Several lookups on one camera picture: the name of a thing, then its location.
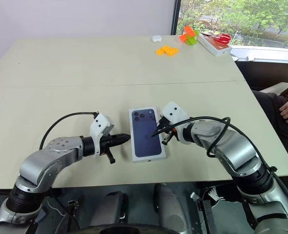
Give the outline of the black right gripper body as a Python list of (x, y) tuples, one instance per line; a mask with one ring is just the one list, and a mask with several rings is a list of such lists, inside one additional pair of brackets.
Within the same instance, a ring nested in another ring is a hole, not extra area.
[[(170, 121), (168, 119), (166, 119), (165, 117), (161, 117), (161, 119), (159, 120), (159, 124), (157, 126), (157, 129), (162, 129), (164, 127), (169, 127), (170, 126)], [(176, 138), (176, 140), (178, 139), (178, 134), (175, 128), (172, 128), (169, 132), (165, 133), (174, 133), (174, 137)]]

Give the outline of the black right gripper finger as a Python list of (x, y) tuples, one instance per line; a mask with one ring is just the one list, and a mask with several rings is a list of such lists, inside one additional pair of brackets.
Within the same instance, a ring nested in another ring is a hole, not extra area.
[(166, 134), (165, 137), (164, 137), (163, 140), (162, 140), (162, 144), (163, 144), (163, 145), (167, 145), (168, 142), (173, 138), (173, 136), (174, 136), (174, 133), (168, 133), (168, 134)]
[(154, 137), (154, 136), (156, 136), (156, 135), (159, 135), (159, 134), (161, 134), (161, 133), (167, 133), (167, 132), (169, 132), (171, 130), (171, 127), (164, 127), (164, 128), (162, 128), (162, 129), (157, 129), (156, 131), (154, 131), (153, 133), (152, 133), (152, 137)]

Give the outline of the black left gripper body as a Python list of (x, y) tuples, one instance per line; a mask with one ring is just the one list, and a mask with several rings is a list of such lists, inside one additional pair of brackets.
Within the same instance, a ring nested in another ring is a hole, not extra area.
[(110, 148), (113, 146), (114, 137), (112, 135), (103, 136), (100, 141), (100, 155), (106, 155), (110, 164), (115, 163), (115, 158), (113, 157)]

